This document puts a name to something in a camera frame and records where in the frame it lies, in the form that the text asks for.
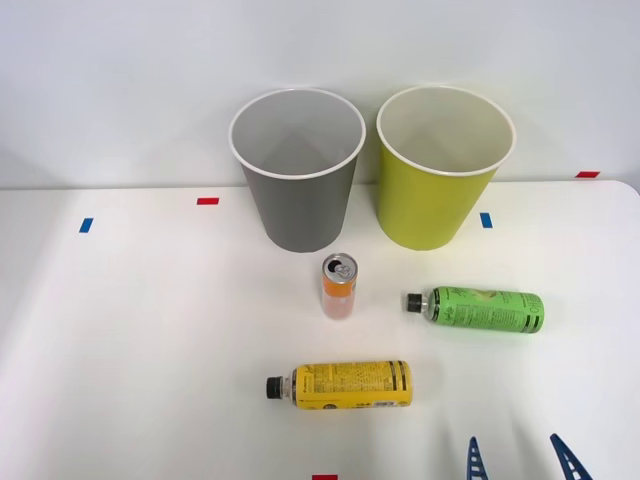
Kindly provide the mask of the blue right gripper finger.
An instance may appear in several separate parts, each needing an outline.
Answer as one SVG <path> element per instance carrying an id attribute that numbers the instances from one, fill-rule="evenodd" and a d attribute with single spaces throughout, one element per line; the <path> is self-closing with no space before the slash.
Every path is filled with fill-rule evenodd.
<path id="1" fill-rule="evenodd" d="M 553 433 L 550 441 L 566 480 L 592 480 L 586 468 L 559 435 Z"/>
<path id="2" fill-rule="evenodd" d="M 467 480 L 486 480 L 486 469 L 475 436 L 469 440 L 466 466 Z"/>

